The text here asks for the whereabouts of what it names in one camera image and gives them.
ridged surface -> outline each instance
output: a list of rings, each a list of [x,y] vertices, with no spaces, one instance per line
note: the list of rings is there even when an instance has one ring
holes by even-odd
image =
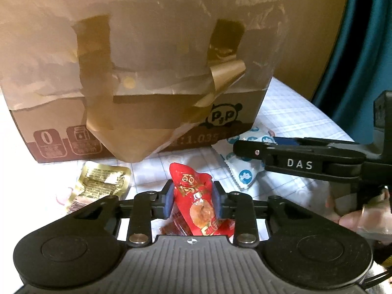
[[[59,291],[30,285],[17,294]],[[232,246],[226,237],[160,236],[153,245],[129,250],[107,277],[62,294],[364,294],[353,286],[310,291],[283,282],[253,250]]]

red wrapper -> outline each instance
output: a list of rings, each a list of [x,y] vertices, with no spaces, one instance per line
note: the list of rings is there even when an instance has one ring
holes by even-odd
[[[160,232],[166,235],[192,235],[191,229],[176,204],[173,204],[170,218],[167,224],[160,228]]]
[[[212,177],[191,167],[172,163],[169,167],[174,182],[174,202],[193,235],[234,234],[233,220],[219,220],[212,204]]]

panda logo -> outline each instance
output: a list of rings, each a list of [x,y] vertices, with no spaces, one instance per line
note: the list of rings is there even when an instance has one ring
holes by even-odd
[[[212,104],[211,112],[200,126],[206,126],[208,129],[216,126],[230,127],[237,120],[238,112],[242,110],[242,104]]]

blue pattern on packet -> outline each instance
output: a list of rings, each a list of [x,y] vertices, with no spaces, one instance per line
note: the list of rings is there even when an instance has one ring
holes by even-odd
[[[274,143],[274,140],[270,136],[263,136],[261,138],[262,143]]]
[[[228,142],[229,144],[234,145],[234,143],[235,143],[237,140],[239,140],[239,139],[240,139],[240,136],[235,136],[235,137],[232,137],[232,138],[227,138],[227,142]]]
[[[237,140],[258,141],[266,144],[275,143],[273,135],[274,132],[272,130],[259,123],[239,136],[219,140],[212,145],[229,166],[230,172],[240,190],[250,187],[256,180],[257,173],[265,169],[265,164],[262,160],[236,156],[233,152],[233,144]]]
[[[233,152],[230,152],[226,155],[226,160],[229,160],[231,157],[235,156],[236,154]]]
[[[253,176],[252,176],[252,173],[249,170],[245,169],[245,170],[242,170],[240,172],[240,174],[238,175],[238,178],[240,179],[240,181],[243,184],[250,184],[250,182],[252,181]]]

cardboard box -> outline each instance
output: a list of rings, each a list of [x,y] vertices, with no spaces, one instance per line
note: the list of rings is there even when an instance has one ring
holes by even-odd
[[[203,123],[166,150],[207,146],[252,127],[265,91],[222,94]],[[125,102],[122,96],[116,102]],[[83,98],[57,99],[31,109],[11,111],[30,153],[39,163],[109,158],[113,155],[86,128]]]
[[[210,145],[251,127],[285,2],[0,0],[1,88],[38,162]]]

